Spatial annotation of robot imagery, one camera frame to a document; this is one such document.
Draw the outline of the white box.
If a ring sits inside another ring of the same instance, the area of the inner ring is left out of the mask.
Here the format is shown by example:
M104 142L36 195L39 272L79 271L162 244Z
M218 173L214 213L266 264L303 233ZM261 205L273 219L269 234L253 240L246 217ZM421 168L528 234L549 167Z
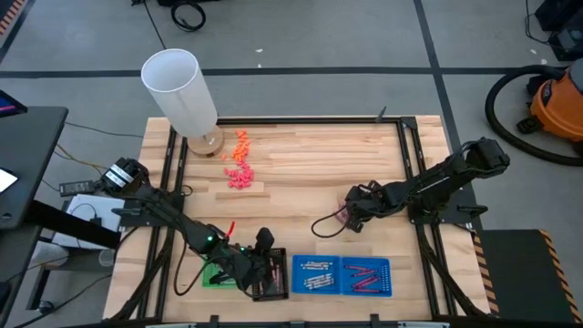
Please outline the white box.
M119 232L120 216L113 209L122 209L125 201L107 197L77 195L72 198L66 208L66 213L81 220L95 223L110 231ZM88 250L106 250L107 247L92 242L82 241L79 238L57 232L52 242L62 247L81 248Z

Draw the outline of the black platform with striped edge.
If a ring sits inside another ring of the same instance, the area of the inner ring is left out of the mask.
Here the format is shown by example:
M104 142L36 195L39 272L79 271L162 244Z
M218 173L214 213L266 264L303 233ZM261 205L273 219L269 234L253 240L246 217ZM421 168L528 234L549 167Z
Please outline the black platform with striped edge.
M493 315L530 322L583 324L547 231L480 231L473 238Z

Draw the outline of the blue plastic basket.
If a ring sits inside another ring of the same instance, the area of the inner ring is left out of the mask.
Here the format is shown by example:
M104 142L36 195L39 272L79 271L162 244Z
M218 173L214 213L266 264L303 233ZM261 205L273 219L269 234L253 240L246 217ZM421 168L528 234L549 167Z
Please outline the blue plastic basket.
M328 271L310 271L303 270L301 264L307 261L330 261L331 269ZM340 264L339 256L330 255L293 255L292 256L292 291L301 294L340 294ZM306 278L313 276L332 273L334 286L332 288L322 288L317 290L308 290L305 287L304 281Z
M341 294L345 296L362 296L362 297L392 297L393 287L392 287L392 276L391 276L391 263L386 258L377 257L342 257L341 259L341 271L340 271L340 286ZM344 265L355 265L370 268L371 270L377 270L375 274L364 275L360 277L351 277L353 273L358 271L344 269ZM378 276L380 280L374 284L366 286L364 288L378 289L382 290L381 293L356 293L353 292L356 282L361 281L365 278L371 276Z

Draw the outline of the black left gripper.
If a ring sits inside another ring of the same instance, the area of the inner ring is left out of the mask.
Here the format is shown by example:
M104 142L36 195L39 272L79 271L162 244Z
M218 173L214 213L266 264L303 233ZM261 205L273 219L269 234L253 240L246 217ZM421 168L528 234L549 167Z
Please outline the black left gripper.
M253 284L259 283L268 269L268 255L274 243L271 231L262 227L256 235L254 246L243 247L238 243L229 245L226 272L219 271L209 278L211 286L238 286L246 292Z

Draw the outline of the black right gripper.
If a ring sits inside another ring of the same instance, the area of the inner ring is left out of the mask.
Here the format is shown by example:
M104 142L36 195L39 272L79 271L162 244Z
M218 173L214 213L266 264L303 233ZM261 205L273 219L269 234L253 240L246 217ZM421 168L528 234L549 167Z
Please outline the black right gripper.
M348 191L345 199L346 220L348 230L360 233L363 225L372 218L383 218L389 215L389 208L384 202L382 185L371 180L367 185L359 184Z

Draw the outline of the orange foam earplug pile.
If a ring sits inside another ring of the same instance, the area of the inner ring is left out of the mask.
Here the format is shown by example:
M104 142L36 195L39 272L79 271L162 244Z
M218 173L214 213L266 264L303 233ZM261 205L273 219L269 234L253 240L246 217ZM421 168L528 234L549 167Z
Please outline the orange foam earplug pile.
M249 155L251 140L245 129L236 130L236 135L238 143L230 156L236 161L244 161Z

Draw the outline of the black desk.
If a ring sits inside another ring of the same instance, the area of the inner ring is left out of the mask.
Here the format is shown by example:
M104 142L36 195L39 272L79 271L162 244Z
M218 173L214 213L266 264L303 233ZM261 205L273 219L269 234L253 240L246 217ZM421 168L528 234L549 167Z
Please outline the black desk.
M0 192L0 230L12 230L25 221L67 114L67 108L40 107L0 118L0 169L16 177Z

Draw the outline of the black computer monitor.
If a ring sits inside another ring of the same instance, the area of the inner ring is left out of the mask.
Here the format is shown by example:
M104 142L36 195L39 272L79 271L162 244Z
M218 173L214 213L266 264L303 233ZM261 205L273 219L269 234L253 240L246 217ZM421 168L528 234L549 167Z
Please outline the black computer monitor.
M0 118L25 114L28 108L0 89Z

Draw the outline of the black plastic basket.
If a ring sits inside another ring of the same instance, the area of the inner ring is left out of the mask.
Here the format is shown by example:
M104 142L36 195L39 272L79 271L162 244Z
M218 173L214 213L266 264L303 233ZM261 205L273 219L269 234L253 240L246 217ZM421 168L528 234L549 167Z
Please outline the black plastic basket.
M270 263L269 258L272 257L274 264L279 264L280 266L280 285L281 290L279 293L275 291L274 282L271 280L270 275ZM270 301L282 301L289 298L289 279L287 270L287 254L284 248L274 248L269 251L268 259L268 269L269 271L264 276L263 282L263 295L259 295L258 283L252 285L252 300L255 302L270 302Z

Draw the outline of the pink foam earplug pile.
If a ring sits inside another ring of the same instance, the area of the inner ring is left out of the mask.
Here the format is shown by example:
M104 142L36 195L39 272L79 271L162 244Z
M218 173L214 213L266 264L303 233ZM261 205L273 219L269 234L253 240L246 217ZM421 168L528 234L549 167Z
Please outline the pink foam earplug pile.
M225 168L223 172L229 178L229 188L246 189L254 181L254 170L246 161L237 161L235 169Z

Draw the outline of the black aluminium table frame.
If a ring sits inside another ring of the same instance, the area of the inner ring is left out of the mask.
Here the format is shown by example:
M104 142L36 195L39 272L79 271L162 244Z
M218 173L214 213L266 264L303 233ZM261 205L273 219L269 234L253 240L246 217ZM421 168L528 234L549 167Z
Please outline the black aluminium table frame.
M277 246L289 255L372 256L391 263L392 297L292 293L287 300L255 302L235 289L207 289L196 279L201 260L174 240L169 286L162 317L167 322L206 322L217 316L233 322L425 320L431 315L414 226L405 213L368 222L360 233L344 231L332 218L348 189L372 179L387 183L405 176L402 152L410 135L399 137L393 122L372 118L279 118L257 123L227 121L223 151L201 158L168 143L165 118L150 118L139 152L151 180L159 183L165 158L171 158L170 183L189 191L184 211L191 218L227 231L232 240L253 244L258 230L271 230ZM225 168L235 169L230 155L236 130L251 140L244 160L254 170L246 189L228 187Z

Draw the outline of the black equipment case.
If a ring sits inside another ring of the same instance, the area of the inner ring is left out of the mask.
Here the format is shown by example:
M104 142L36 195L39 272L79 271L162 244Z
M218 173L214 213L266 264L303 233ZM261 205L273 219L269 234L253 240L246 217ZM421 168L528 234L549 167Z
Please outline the black equipment case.
M557 60L583 58L583 0L544 0L535 17Z

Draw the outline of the black power adapter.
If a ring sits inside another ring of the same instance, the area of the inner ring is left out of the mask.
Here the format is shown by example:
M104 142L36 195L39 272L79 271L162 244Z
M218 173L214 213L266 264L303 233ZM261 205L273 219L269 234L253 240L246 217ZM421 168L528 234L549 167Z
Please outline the black power adapter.
M77 194L92 194L95 190L95 182L92 180L61 183L58 187L61 197L75 196Z

